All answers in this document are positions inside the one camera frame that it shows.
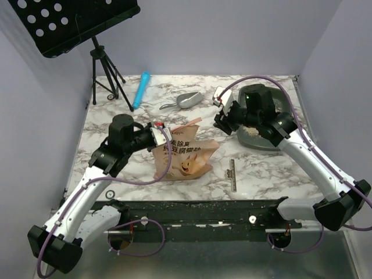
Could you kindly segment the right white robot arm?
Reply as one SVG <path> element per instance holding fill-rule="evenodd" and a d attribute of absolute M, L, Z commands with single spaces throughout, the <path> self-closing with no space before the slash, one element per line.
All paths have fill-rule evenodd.
<path fill-rule="evenodd" d="M 341 171 L 299 127 L 288 112 L 278 112 L 271 89 L 262 84 L 249 86 L 242 107 L 231 90 L 218 87 L 212 97 L 221 108 L 214 126 L 231 134 L 239 127 L 254 128 L 259 135 L 291 157 L 323 194 L 319 199 L 285 198 L 267 214 L 269 224 L 282 227 L 288 220 L 313 220 L 331 231 L 345 226 L 363 206 L 371 191 L 366 180 L 355 181 Z"/>

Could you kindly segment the silver metal litter scoop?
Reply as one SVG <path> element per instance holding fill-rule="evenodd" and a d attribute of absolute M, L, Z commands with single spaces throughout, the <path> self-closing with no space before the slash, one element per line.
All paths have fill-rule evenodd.
<path fill-rule="evenodd" d="M 163 109 L 168 109 L 168 108 L 173 108 L 173 107 L 178 107 L 180 109 L 189 109 L 199 104 L 203 100 L 204 100 L 204 97 L 201 92 L 184 93 L 184 94 L 180 94 L 176 98 L 175 103 L 168 103 L 168 104 L 162 105 L 159 109 L 163 110 Z"/>

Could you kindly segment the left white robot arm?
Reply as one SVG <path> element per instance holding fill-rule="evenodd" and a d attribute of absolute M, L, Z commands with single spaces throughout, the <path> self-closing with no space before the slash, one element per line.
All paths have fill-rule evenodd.
<path fill-rule="evenodd" d="M 87 214 L 134 152 L 157 146 L 156 132 L 154 124 L 142 126 L 127 114 L 113 118 L 108 136 L 92 154 L 74 191 L 42 227 L 32 226 L 28 231 L 31 251 L 39 263 L 67 274 L 75 268 L 83 250 L 104 231 L 128 225 L 128 214 L 110 206 L 104 206 L 92 218 Z"/>

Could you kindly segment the orange cat litter bag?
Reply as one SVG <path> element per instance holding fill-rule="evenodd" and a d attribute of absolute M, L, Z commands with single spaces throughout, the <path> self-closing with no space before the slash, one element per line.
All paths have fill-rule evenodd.
<path fill-rule="evenodd" d="M 152 150 L 155 159 L 155 178 L 163 172 L 163 181 L 194 180 L 211 171 L 213 166 L 209 159 L 218 150 L 219 143 L 214 139 L 197 140 L 199 117 L 191 122 L 178 126 L 171 131 L 171 164 L 168 170 L 167 145 L 164 144 Z"/>

